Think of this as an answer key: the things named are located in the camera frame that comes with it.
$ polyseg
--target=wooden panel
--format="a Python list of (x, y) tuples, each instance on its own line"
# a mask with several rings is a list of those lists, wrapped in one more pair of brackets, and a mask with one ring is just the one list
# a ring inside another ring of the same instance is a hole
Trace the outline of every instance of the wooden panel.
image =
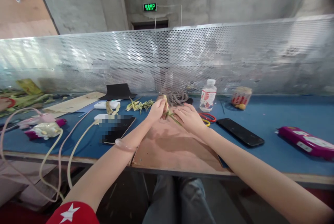
[(43, 0), (0, 0), (0, 38), (57, 35)]
[(231, 171), (222, 167), (217, 154), (203, 141), (175, 122), (160, 121), (142, 140), (132, 167), (201, 174)]

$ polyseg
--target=green exit sign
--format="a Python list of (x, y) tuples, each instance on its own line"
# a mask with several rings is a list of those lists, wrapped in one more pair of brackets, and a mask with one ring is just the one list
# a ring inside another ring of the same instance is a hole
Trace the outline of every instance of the green exit sign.
[(144, 7), (144, 12), (156, 12), (157, 11), (156, 3), (144, 4), (143, 7)]

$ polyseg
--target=charging cable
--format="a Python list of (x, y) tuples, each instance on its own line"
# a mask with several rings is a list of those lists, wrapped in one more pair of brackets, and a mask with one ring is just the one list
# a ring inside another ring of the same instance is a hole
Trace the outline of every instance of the charging cable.
[[(34, 183), (33, 183), (27, 176), (25, 176), (20, 170), (18, 170), (15, 166), (13, 166), (11, 163), (9, 163), (9, 162), (6, 160), (5, 155), (4, 155), (4, 153), (3, 153), (3, 140), (4, 140), (4, 136), (5, 136), (5, 132), (6, 132), (6, 128), (7, 128), (8, 123), (10, 122), (10, 120), (12, 119), (12, 117), (13, 117), (15, 114), (17, 114), (17, 113), (19, 113), (19, 112), (22, 112), (22, 111), (25, 111), (25, 110), (34, 110), (34, 111), (37, 112), (37, 114), (42, 115), (42, 113), (41, 113), (40, 111), (38, 111), (37, 109), (35, 109), (35, 108), (33, 108), (33, 107), (27, 107), (27, 108), (24, 108), (24, 109), (19, 109), (19, 110), (15, 111), (13, 114), (11, 114), (11, 115), (8, 117), (8, 119), (6, 120), (5, 125), (3, 126), (3, 130), (2, 130), (1, 135), (0, 135), (0, 156), (1, 156), (1, 158), (2, 158), (2, 160), (4, 161), (5, 164), (7, 164), (8, 166), (10, 166), (10, 167), (11, 167), (12, 169), (14, 169), (19, 175), (21, 175), (23, 178), (25, 178), (25, 179), (29, 182), (29, 184), (30, 184), (30, 185), (31, 185), (31, 186), (32, 186), (32, 187), (33, 187), (33, 188), (34, 188), (34, 189), (35, 189), (41, 196), (43, 196), (43, 197), (44, 197), (45, 199), (47, 199), (48, 201), (56, 202), (57, 199), (56, 199), (56, 200), (50, 199), (50, 198), (47, 197), (45, 194), (43, 194), (41, 191), (39, 191), (38, 188), (35, 186), (35, 184), (34, 184)], [(53, 146), (50, 148), (50, 150), (49, 150), (47, 156), (51, 153), (52, 149), (56, 146), (56, 144), (57, 144), (57, 142), (60, 140), (61, 136), (62, 136), (62, 132), (61, 132), (61, 134), (59, 135), (59, 137), (57, 138), (56, 142), (55, 142), (55, 143), (53, 144)], [(51, 187), (53, 190), (55, 190), (55, 191), (57, 192), (57, 194), (59, 194), (59, 195), (62, 197), (62, 199), (63, 199), (63, 196), (62, 196), (61, 193), (57, 190), (57, 188), (55, 188), (53, 185), (47, 183), (47, 182), (44, 180), (44, 178), (43, 178), (43, 176), (42, 176), (42, 174), (41, 174), (41, 171), (42, 171), (42, 168), (43, 168), (43, 165), (44, 165), (43, 162), (42, 162), (42, 164), (41, 164), (41, 168), (40, 168), (40, 171), (39, 171), (39, 176), (40, 176), (41, 181), (42, 181), (44, 184), (46, 184), (47, 186)]]
[(73, 133), (74, 129), (77, 127), (77, 125), (92, 111), (93, 109), (91, 109), (90, 111), (88, 111), (88, 113), (86, 113), (76, 124), (75, 126), (72, 128), (71, 132), (66, 136), (65, 140), (63, 141), (62, 145), (59, 148), (59, 152), (58, 152), (58, 170), (59, 170), (59, 174), (58, 174), (58, 190), (57, 190), (57, 196), (56, 199), (58, 198), (58, 194), (60, 194), (60, 187), (61, 187), (61, 183), (62, 183), (62, 149), (63, 146), (65, 144), (65, 142), (67, 141), (67, 139), (69, 138), (69, 136)]
[(75, 145), (75, 147), (73, 148), (73, 151), (71, 153), (71, 156), (69, 158), (69, 163), (67, 165), (67, 180), (68, 180), (68, 183), (69, 183), (69, 187), (70, 189), (73, 188), (73, 185), (72, 185), (72, 180), (71, 180), (71, 163), (72, 163), (72, 159), (73, 159), (73, 156), (74, 156), (74, 153), (78, 147), (78, 145), (80, 144), (81, 140), (83, 139), (83, 137), (85, 136), (85, 134), (88, 132), (88, 130), (94, 126), (94, 125), (98, 125), (99, 123), (99, 120), (95, 120), (87, 129), (86, 131), (81, 135), (80, 139), (78, 140), (77, 144)]

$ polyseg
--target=bracelet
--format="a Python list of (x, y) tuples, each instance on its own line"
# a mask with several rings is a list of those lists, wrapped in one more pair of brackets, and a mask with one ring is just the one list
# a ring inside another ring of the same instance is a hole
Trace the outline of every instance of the bracelet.
[(127, 151), (127, 152), (136, 152), (138, 147), (128, 147), (126, 144), (124, 144), (122, 142), (121, 139), (116, 139), (115, 140), (115, 145), (116, 147), (118, 147), (119, 149), (122, 149), (123, 151)]

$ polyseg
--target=white star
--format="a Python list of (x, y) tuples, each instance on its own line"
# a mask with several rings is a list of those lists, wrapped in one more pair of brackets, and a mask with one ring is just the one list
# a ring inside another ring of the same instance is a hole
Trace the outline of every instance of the white star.
[(60, 215), (63, 216), (63, 220), (60, 222), (60, 223), (63, 223), (64, 221), (66, 220), (69, 220), (70, 222), (72, 222), (73, 220), (73, 214), (79, 209), (80, 207), (78, 208), (73, 208), (73, 203), (72, 205), (70, 206), (70, 208), (64, 212), (64, 213), (61, 213)]

